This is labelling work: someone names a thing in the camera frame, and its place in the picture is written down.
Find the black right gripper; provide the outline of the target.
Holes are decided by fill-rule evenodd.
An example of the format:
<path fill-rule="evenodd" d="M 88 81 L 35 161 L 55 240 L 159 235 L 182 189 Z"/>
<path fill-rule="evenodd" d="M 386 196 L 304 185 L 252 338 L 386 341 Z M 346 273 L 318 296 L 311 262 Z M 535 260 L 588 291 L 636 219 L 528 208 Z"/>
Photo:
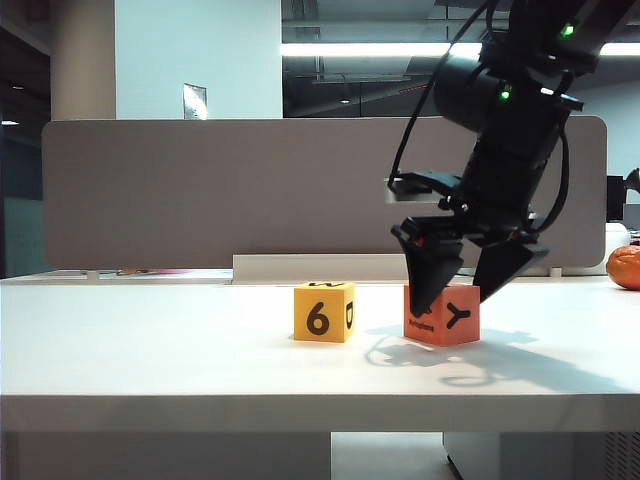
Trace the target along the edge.
<path fill-rule="evenodd" d="M 440 174 L 439 207 L 450 217 L 407 217 L 391 233 L 405 254 L 410 311 L 427 312 L 463 265 L 462 239 L 481 248 L 473 285 L 484 302 L 549 253 L 539 234 L 556 217 L 531 218 L 531 200 L 540 183 L 556 136 L 532 142 L 481 135 L 460 176 Z"/>

